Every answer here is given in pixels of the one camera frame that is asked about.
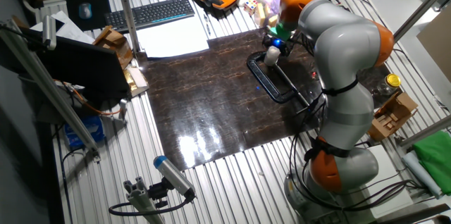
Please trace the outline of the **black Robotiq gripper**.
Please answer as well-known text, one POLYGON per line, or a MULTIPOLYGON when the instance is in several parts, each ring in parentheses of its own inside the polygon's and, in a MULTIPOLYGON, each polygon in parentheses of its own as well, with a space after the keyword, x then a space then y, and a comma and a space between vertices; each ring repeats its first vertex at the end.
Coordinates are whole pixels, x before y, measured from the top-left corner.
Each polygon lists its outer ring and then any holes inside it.
POLYGON ((292 51, 292 48, 286 42, 270 35, 266 35, 263 38, 262 45, 265 49, 269 48, 270 46, 274 46, 275 48, 279 49, 280 55, 284 57, 288 57, 292 51))

